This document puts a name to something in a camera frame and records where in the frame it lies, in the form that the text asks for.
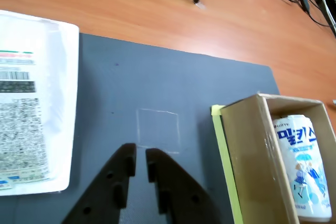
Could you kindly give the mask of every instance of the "cardboard box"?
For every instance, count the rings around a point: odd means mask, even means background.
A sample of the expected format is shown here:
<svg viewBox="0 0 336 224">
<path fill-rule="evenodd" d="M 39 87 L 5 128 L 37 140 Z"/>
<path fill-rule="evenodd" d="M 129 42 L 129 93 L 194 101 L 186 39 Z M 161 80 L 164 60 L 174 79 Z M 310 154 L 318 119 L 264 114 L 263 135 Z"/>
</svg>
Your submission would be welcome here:
<svg viewBox="0 0 336 224">
<path fill-rule="evenodd" d="M 336 138 L 321 101 L 257 94 L 221 109 L 244 224 L 298 224 L 295 203 L 272 120 L 310 118 L 336 222 Z"/>
</svg>

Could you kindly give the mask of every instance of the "gray cutting mat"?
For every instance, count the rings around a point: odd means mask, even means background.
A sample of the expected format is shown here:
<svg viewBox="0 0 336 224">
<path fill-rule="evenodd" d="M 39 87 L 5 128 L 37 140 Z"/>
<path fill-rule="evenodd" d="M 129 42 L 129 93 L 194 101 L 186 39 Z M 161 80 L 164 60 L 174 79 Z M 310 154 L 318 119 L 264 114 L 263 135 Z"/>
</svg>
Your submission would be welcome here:
<svg viewBox="0 0 336 224">
<path fill-rule="evenodd" d="M 70 186 L 0 197 L 1 223 L 61 223 L 123 143 L 137 143 L 138 156 L 119 223 L 166 223 L 148 183 L 147 147 L 167 151 L 233 223 L 210 107 L 258 91 L 279 93 L 266 66 L 81 34 Z"/>
</svg>

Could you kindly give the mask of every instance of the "barcode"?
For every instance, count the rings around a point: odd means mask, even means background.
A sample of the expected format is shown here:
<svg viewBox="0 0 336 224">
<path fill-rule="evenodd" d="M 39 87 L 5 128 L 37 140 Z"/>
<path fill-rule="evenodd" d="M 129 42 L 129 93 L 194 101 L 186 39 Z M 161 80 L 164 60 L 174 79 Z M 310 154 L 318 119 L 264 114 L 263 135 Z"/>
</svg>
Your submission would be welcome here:
<svg viewBox="0 0 336 224">
<path fill-rule="evenodd" d="M 0 71 L 2 80 L 29 80 L 29 72 Z"/>
</svg>

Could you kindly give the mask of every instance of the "milkis can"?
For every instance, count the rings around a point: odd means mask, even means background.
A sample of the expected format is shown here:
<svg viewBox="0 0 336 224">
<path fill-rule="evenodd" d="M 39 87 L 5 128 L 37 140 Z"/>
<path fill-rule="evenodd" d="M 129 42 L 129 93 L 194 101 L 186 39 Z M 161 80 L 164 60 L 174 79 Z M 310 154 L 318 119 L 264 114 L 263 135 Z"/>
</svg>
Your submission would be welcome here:
<svg viewBox="0 0 336 224">
<path fill-rule="evenodd" d="M 310 119 L 289 115 L 273 120 L 273 126 L 299 219 L 328 222 L 331 207 L 327 180 Z"/>
</svg>

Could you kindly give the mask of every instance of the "yellow tape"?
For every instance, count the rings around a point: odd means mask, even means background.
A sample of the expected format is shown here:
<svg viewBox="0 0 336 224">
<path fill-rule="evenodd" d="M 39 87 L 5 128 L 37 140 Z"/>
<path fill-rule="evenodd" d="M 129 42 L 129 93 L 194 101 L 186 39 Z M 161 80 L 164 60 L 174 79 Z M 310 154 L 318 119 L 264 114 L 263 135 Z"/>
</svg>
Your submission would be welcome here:
<svg viewBox="0 0 336 224">
<path fill-rule="evenodd" d="M 218 148 L 220 152 L 220 156 L 222 159 L 222 165 L 224 169 L 224 175 L 226 180 L 226 186 L 229 193 L 231 208 L 232 208 L 232 215 L 235 224 L 243 224 L 243 217 L 240 210 L 240 204 L 238 199 L 237 188 L 235 184 L 235 178 L 233 175 L 232 165 L 230 161 L 229 151 L 227 149 L 225 135 L 223 131 L 222 121 L 221 121 L 221 113 L 220 110 L 224 106 L 222 105 L 213 105 L 211 107 L 211 115 L 212 120 L 215 126 L 215 132 L 218 142 Z"/>
</svg>

